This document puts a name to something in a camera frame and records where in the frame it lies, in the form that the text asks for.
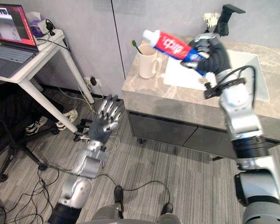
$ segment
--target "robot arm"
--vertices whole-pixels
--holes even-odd
[[[243,79],[229,75],[229,58],[218,35],[198,35],[190,44],[210,56],[202,62],[181,64],[216,75],[218,85],[214,88],[207,85],[205,97],[220,97],[238,168],[243,170],[235,175],[238,200],[247,206],[243,223],[277,223],[280,221],[280,172],[268,152],[261,124],[253,109],[253,98]]]
[[[63,185],[62,194],[48,222],[50,224],[74,224],[85,205],[102,161],[108,160],[105,143],[118,126],[122,101],[109,95],[102,103],[89,129],[89,144],[79,151],[71,175]]]

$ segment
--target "white sneaker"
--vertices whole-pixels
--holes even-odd
[[[32,123],[31,125],[25,127],[25,131],[27,135],[32,135],[35,133],[38,133],[38,130],[44,126],[48,121],[48,118],[41,116],[41,118],[39,118],[39,120],[36,120],[34,123]]]
[[[71,110],[67,113],[64,113],[63,115],[70,121],[70,123],[73,123],[78,118],[78,111]],[[66,126],[61,121],[58,121],[55,124],[59,131],[66,129]]]

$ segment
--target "toothpaste cap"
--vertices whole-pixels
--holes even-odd
[[[160,31],[156,30],[156,31],[152,32],[152,31],[146,29],[146,30],[144,30],[142,37],[147,39],[148,41],[150,41],[150,46],[154,47],[160,38]]]

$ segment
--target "floor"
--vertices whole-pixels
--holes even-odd
[[[76,109],[81,118],[91,119],[92,114],[83,101],[66,97],[59,91],[46,90],[46,94],[54,100],[66,105],[65,110]],[[236,199],[233,177],[238,172],[233,160],[222,159],[212,161],[212,155],[200,153],[182,147],[147,141],[140,145],[132,136],[126,114],[120,127],[113,132],[120,137],[120,146],[109,157],[101,173],[109,174],[116,183],[126,189],[140,186],[150,180],[164,182],[170,190],[171,203],[176,214],[184,224],[239,224],[244,207]],[[85,146],[84,142],[74,142],[74,135],[68,130],[58,135],[50,133],[28,143],[28,148],[39,158],[63,168],[70,168],[77,156],[77,150]],[[108,142],[108,149],[114,146]],[[280,146],[271,149],[280,168]],[[5,154],[0,156],[0,166]],[[9,210],[17,203],[23,193],[31,194],[38,181],[37,166],[24,154],[18,153],[9,166],[9,179],[0,183],[0,205]],[[48,169],[41,176],[47,183],[53,181],[57,171]],[[62,184],[68,174],[60,173],[57,181],[48,186],[50,201],[53,206],[61,194]],[[94,181],[92,193],[83,208],[78,223],[88,221],[94,212],[102,206],[113,204],[113,183],[102,176]],[[13,221],[16,214],[29,201],[24,196],[19,205],[7,214],[7,222]],[[33,197],[38,213],[45,207],[44,195]],[[125,218],[156,221],[168,195],[163,186],[152,183],[137,191],[125,192]],[[30,203],[18,217],[34,214]],[[42,213],[44,220],[51,214],[50,206]],[[30,223],[34,215],[19,220],[17,223]],[[34,223],[41,223],[40,218]]]

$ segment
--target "purple object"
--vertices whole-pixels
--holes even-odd
[[[46,34],[43,34],[41,29],[39,29],[39,27],[37,26],[37,24],[39,22],[41,22],[41,21],[34,20],[34,21],[29,23],[29,26],[31,28],[31,32],[35,37],[43,37],[43,36],[46,35]]]

